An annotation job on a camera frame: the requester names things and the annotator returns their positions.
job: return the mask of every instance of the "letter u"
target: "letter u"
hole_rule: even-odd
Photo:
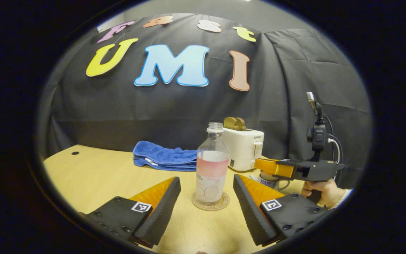
[[[133,44],[134,42],[137,42],[137,40],[138,40],[137,38],[133,38],[120,42],[119,43],[120,48],[118,48],[117,52],[114,54],[112,59],[105,64],[101,64],[101,60],[111,48],[114,48],[115,44],[110,44],[97,50],[97,53],[87,66],[86,70],[87,76],[89,77],[98,76],[114,68],[123,58],[129,46],[131,46],[131,44]]]

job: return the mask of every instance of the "table surface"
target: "table surface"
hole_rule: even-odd
[[[181,193],[170,222],[154,252],[160,254],[249,254],[266,247],[256,246],[248,231],[239,201],[233,189],[234,174],[258,176],[259,169],[237,172],[228,168],[224,192],[230,198],[219,211],[204,211],[192,204],[196,173],[165,171],[149,166],[138,167],[131,152],[111,151],[76,145],[44,161],[51,181],[59,193],[77,211],[90,213],[104,203],[121,196],[130,198],[157,183],[178,176]],[[281,192],[300,193],[303,181],[293,180]]]

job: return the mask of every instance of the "folded towel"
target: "folded towel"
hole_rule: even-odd
[[[142,159],[142,158],[134,159],[134,165],[139,166],[139,167],[142,167],[144,165],[148,165],[148,166],[150,166],[152,168],[155,168],[155,169],[170,170],[170,171],[195,171],[197,169],[197,166],[194,166],[193,168],[192,167],[189,167],[189,168],[187,168],[187,167],[174,167],[174,166],[165,167],[165,166],[161,166],[161,165],[158,165],[158,164],[152,164],[151,162],[147,161],[146,159]]]
[[[145,158],[143,156],[134,156],[133,159],[134,160],[136,160],[136,159],[144,159],[148,163],[150,163],[150,164],[152,164],[154,166],[161,166],[161,167],[165,167],[165,168],[183,168],[183,169],[196,169],[197,168],[197,162],[196,161],[188,162],[188,163],[184,163],[184,164],[158,164],[158,163],[153,162],[151,159]]]
[[[133,149],[135,156],[145,157],[156,164],[176,165],[197,161],[197,150],[163,148],[148,141],[139,141]]]
[[[172,171],[195,171],[197,150],[163,148],[148,141],[139,141],[133,149],[134,164],[148,165],[155,169]]]

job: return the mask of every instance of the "wall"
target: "wall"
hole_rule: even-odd
[[[261,32],[314,29],[293,14],[259,0],[150,0],[115,16],[97,29],[101,32],[123,22],[163,13],[206,14],[229,19]]]

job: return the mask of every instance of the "black cloth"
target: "black cloth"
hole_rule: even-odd
[[[353,179],[358,178],[372,141],[369,100],[361,77],[328,38],[306,29],[261,33],[247,28],[257,40],[250,42],[232,28],[244,27],[242,24],[193,13],[169,15],[174,17],[169,24],[142,27],[166,14],[138,19],[98,44],[108,30],[92,30],[64,54],[42,94],[37,134],[43,158],[76,144],[132,151],[140,140],[167,148],[196,149],[206,138],[209,122],[223,122],[231,116],[241,117],[247,128],[265,133],[264,156],[309,159],[314,152],[306,131],[316,121],[306,97],[311,91],[330,118],[348,171]],[[202,19],[218,22],[222,32],[199,29]],[[99,48],[129,38],[139,40],[119,64],[105,74],[86,76]],[[174,56],[188,45],[210,48],[204,60],[209,84],[177,84],[182,69],[164,84],[156,68],[155,85],[135,86],[134,79],[140,76],[147,57],[144,49],[158,44],[168,45]],[[102,62],[110,60],[117,48],[109,50]],[[233,77],[230,50],[250,58],[247,92],[229,85]],[[332,133],[328,124],[327,131]],[[330,145],[321,158],[332,158]],[[353,188],[354,181],[343,185]]]

